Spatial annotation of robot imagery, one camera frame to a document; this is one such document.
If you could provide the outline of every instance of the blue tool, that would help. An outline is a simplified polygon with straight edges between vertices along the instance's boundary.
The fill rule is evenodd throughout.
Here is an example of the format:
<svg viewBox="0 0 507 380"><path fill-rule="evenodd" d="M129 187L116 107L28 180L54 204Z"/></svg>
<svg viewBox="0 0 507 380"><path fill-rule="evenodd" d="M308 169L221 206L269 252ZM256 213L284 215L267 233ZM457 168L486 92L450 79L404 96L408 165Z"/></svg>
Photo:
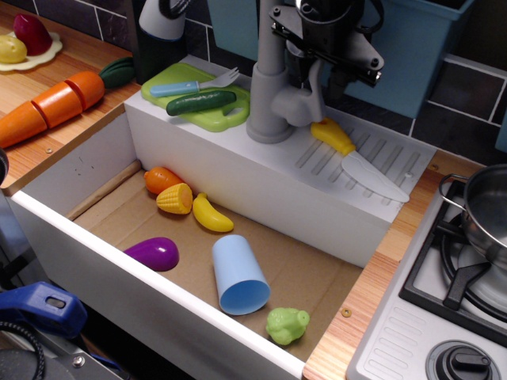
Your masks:
<svg viewBox="0 0 507 380"><path fill-rule="evenodd" d="M0 294L0 321L28 323L67 339L76 337L88 314L79 299L58 287L39 282Z"/></svg>

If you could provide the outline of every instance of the play kitchen sink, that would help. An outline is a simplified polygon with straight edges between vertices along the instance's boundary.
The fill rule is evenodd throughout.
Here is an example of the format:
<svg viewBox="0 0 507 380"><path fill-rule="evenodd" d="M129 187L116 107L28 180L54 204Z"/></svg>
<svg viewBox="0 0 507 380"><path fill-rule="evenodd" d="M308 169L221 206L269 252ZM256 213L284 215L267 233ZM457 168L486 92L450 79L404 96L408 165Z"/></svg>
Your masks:
<svg viewBox="0 0 507 380"><path fill-rule="evenodd" d="M223 68L188 57L210 74ZM303 366L402 207L354 183L341 157L306 128L273 145L244 124L210 132L137 93L125 112L9 198L44 270L126 332L195 378L301 378ZM361 154L410 193L434 150L329 109ZM143 173L172 169L234 220L272 289L240 317L219 307L212 246L224 234L160 211ZM122 251L171 238L180 263L153 272ZM302 338L270 340L276 307L306 310Z"/></svg>

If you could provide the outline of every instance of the toy knife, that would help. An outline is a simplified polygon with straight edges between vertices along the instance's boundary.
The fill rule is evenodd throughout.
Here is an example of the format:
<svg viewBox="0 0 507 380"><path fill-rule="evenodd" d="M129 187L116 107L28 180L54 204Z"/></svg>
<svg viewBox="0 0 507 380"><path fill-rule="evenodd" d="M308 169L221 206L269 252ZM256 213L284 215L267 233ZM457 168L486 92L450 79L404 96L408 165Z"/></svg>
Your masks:
<svg viewBox="0 0 507 380"><path fill-rule="evenodd" d="M341 166L352 178L380 196L406 203L409 196L356 151L356 146L334 120L312 123L311 134L343 154Z"/></svg>

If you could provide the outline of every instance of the green cutting board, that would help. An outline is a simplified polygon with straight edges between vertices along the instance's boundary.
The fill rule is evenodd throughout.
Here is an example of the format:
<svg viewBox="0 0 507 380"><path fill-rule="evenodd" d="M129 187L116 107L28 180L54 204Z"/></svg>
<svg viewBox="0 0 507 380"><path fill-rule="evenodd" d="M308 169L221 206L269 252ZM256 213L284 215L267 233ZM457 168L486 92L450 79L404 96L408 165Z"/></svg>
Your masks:
<svg viewBox="0 0 507 380"><path fill-rule="evenodd" d="M147 101L166 109L170 101L182 97L183 95L153 97L150 94L150 88L152 86L188 81L198 81L202 83L211 81L214 78L213 75L187 63L175 63L145 82L141 87L141 94ZM179 115L179 117L211 132L225 131L230 127L235 127L244 123L250 114L250 92L236 85L229 85L223 89L233 91L236 94L236 101L234 103L206 111L186 113ZM202 92L213 90L216 89L204 89Z"/></svg>

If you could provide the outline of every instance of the dark tile wall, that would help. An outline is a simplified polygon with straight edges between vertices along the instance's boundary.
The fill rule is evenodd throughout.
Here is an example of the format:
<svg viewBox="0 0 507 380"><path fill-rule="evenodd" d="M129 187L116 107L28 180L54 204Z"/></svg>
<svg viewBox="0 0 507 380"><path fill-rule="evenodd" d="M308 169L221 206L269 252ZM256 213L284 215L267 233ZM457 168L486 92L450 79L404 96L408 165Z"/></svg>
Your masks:
<svg viewBox="0 0 507 380"><path fill-rule="evenodd" d="M130 50L126 1L4 0L24 10ZM189 54L251 75L254 62L216 47L207 0L194 0L185 24ZM507 163L494 145L507 107L507 73L446 59L416 120L344 96L332 107L484 165Z"/></svg>

